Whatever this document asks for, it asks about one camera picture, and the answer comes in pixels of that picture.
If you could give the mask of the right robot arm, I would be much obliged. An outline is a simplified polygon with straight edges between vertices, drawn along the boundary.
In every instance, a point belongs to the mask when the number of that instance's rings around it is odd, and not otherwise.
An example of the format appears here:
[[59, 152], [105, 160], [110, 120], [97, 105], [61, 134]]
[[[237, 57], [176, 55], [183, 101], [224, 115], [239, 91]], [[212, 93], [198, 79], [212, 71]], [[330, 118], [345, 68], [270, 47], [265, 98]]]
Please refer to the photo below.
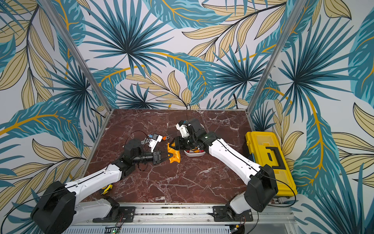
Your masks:
[[227, 204], [230, 211], [241, 214], [247, 210], [262, 212], [278, 193], [274, 170], [261, 166], [229, 146], [215, 132], [207, 132], [198, 119], [179, 121], [176, 129], [180, 135], [173, 139], [174, 150], [203, 150], [223, 162], [246, 184], [246, 191]]

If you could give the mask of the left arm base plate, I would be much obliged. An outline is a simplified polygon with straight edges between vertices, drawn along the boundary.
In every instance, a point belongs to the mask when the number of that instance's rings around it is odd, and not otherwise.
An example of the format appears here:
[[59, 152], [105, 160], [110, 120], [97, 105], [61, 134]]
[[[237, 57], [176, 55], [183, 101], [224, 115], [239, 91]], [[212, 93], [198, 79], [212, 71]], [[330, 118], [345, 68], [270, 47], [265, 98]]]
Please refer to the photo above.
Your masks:
[[134, 206], [112, 208], [106, 217], [95, 218], [93, 223], [132, 223], [135, 209]]

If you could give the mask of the orange tea bag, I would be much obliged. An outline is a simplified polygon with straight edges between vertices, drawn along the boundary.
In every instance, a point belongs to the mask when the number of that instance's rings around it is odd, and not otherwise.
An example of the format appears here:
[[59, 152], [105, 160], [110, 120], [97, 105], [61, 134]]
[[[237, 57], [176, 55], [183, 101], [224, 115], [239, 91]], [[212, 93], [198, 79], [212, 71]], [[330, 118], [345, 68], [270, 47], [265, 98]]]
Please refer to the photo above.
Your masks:
[[181, 162], [180, 150], [175, 150], [174, 148], [172, 148], [172, 146], [174, 145], [175, 143], [167, 144], [169, 160], [170, 160], [170, 163], [173, 163], [173, 162], [180, 163]]

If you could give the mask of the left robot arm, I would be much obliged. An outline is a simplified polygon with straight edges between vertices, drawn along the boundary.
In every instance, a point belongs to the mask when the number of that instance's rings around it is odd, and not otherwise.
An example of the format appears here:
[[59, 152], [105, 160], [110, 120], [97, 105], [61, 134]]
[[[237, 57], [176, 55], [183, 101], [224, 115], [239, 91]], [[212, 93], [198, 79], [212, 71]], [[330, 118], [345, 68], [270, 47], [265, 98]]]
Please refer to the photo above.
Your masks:
[[125, 213], [114, 199], [84, 199], [129, 176], [139, 163], [157, 165], [172, 157], [169, 152], [146, 151], [139, 139], [132, 139], [125, 144], [121, 156], [103, 169], [68, 183], [52, 183], [31, 212], [31, 219], [45, 234], [61, 234], [71, 225], [88, 220], [118, 222]]

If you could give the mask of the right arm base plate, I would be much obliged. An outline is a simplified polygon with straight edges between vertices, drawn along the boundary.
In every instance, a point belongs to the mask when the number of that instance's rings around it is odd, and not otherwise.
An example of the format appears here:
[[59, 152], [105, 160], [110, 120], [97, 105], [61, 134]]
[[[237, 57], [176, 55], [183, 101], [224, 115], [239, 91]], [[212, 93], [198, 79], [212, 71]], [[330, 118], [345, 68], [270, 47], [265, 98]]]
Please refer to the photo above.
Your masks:
[[213, 206], [213, 211], [210, 213], [214, 217], [215, 222], [244, 222], [253, 221], [252, 211], [246, 210], [240, 214], [235, 213], [228, 206]]

